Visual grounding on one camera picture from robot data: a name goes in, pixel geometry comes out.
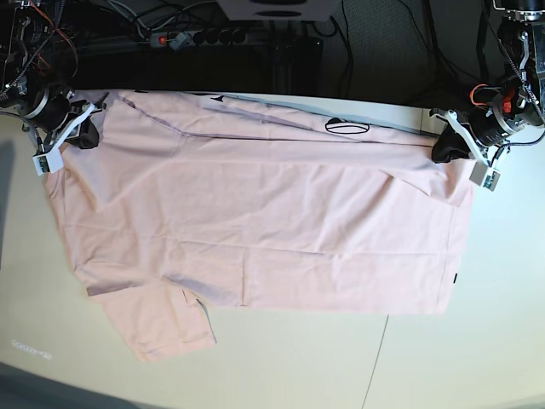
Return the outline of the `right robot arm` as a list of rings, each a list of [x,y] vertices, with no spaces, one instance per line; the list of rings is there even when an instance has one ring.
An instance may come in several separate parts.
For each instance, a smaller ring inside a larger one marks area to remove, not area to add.
[[[15,115],[29,133],[39,153],[46,153],[68,129],[82,118],[65,142],[80,149],[99,145],[100,134],[89,116],[103,109],[86,100],[75,101],[74,91],[60,70],[60,53],[73,56],[73,72],[79,58],[74,42],[61,25],[66,1],[1,2],[1,114]]]

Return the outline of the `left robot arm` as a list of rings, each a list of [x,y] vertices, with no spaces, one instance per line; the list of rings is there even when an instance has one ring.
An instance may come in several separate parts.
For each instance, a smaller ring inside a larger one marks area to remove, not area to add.
[[[431,159],[474,159],[487,167],[521,141],[526,128],[544,128],[544,3],[483,1],[476,41],[480,77],[468,88],[468,111],[433,109],[445,122]]]

